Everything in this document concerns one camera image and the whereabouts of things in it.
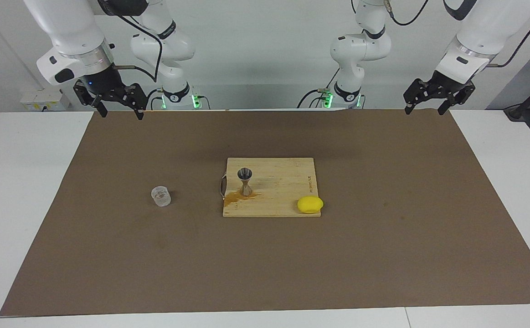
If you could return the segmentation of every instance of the brown tablecloth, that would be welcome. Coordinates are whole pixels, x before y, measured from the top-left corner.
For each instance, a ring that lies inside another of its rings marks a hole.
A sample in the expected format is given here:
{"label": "brown tablecloth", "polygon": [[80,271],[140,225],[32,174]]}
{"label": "brown tablecloth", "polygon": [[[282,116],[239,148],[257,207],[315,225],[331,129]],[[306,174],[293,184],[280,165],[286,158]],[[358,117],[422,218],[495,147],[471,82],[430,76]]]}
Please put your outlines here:
{"label": "brown tablecloth", "polygon": [[[321,218],[223,218],[229,157],[315,158]],[[530,251],[450,114],[112,112],[0,314],[511,303],[530,303]]]}

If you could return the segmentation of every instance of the white table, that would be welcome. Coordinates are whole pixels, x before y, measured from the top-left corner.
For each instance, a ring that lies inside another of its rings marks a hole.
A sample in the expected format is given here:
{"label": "white table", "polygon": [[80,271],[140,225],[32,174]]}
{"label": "white table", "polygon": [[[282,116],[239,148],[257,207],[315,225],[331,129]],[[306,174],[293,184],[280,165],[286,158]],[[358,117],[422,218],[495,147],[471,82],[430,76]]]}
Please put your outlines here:
{"label": "white table", "polygon": [[[0,308],[91,115],[0,113]],[[530,130],[502,112],[452,115],[530,247]],[[520,328],[530,327],[530,305],[0,318],[2,326]]]}

